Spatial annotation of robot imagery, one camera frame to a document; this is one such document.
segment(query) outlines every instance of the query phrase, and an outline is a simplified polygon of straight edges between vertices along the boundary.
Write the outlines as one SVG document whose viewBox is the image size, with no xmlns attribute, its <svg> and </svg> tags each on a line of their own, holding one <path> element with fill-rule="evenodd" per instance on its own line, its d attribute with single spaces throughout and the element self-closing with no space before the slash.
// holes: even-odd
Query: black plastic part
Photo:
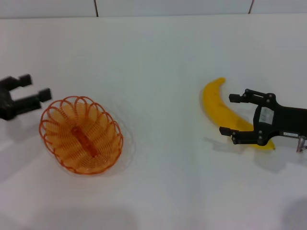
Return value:
<svg viewBox="0 0 307 230">
<path fill-rule="evenodd" d="M 273 93 L 261 93 L 246 89 L 245 93 L 229 95 L 235 103 L 258 105 L 253 119 L 253 131 L 238 131 L 220 127 L 224 136 L 231 136 L 234 144 L 258 144 L 264 146 L 275 136 L 307 137 L 307 109 L 281 106 Z"/>
<path fill-rule="evenodd" d="M 4 120 L 12 120 L 19 114 L 40 109 L 40 102 L 45 102 L 51 99 L 51 91 L 49 88 L 46 88 L 39 91 L 36 95 L 16 101 L 12 100 L 10 90 L 30 84 L 32 84 L 32 81 L 29 74 L 25 74 L 19 79 L 6 77 L 0 81 L 0 118 Z"/>
</svg>

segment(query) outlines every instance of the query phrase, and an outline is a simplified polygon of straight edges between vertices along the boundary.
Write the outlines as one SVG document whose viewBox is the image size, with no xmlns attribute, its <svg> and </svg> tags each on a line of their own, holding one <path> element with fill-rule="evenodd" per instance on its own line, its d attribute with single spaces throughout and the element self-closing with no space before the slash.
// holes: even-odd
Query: white wall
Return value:
<svg viewBox="0 0 307 230">
<path fill-rule="evenodd" d="M 252 13 L 306 13 L 307 0 L 255 0 Z"/>
<path fill-rule="evenodd" d="M 95 16 L 94 0 L 0 0 L 0 18 Z"/>
<path fill-rule="evenodd" d="M 251 0 L 96 0 L 100 17 L 248 13 Z"/>
</svg>

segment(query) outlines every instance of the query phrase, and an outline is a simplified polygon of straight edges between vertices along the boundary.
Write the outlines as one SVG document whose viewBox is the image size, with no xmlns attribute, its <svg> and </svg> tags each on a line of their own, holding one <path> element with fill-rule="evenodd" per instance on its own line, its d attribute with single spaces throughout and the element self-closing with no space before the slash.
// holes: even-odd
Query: white table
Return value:
<svg viewBox="0 0 307 230">
<path fill-rule="evenodd" d="M 276 151 L 229 143 L 200 92 L 226 77 L 307 108 L 307 15 L 0 20 L 0 74 L 30 73 L 54 100 L 86 95 L 126 127 L 118 165 L 96 177 L 62 170 L 37 131 L 41 111 L 0 124 L 4 230 L 300 230 L 307 162 L 296 139 Z"/>
</svg>

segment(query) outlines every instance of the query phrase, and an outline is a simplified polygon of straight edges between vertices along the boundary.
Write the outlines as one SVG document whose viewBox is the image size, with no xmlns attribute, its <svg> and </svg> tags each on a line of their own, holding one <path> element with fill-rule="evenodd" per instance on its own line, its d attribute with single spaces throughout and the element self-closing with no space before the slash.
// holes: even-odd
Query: label sticker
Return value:
<svg viewBox="0 0 307 230">
<path fill-rule="evenodd" d="M 274 111 L 268 107 L 262 107 L 259 117 L 259 122 L 264 122 L 267 124 L 273 123 Z"/>
<path fill-rule="evenodd" d="M 296 134 L 296 133 L 286 133 L 286 132 L 283 132 L 283 134 L 284 134 L 285 136 L 289 136 L 289 137 L 294 137 L 294 138 L 297 138 L 297 137 L 298 137 L 298 134 Z"/>
</svg>

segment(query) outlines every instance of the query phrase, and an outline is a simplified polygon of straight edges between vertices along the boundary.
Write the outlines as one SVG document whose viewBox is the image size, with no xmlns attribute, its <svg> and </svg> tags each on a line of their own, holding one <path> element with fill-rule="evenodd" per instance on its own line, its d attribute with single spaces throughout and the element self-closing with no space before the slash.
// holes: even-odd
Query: yellow banana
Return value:
<svg viewBox="0 0 307 230">
<path fill-rule="evenodd" d="M 225 78 L 218 78 L 207 84 L 202 94 L 202 104 L 208 117 L 219 127 L 227 127 L 239 131 L 252 131 L 252 124 L 231 111 L 220 97 L 220 86 Z M 275 146 L 270 140 L 266 146 L 250 145 L 259 150 L 274 150 Z"/>
</svg>

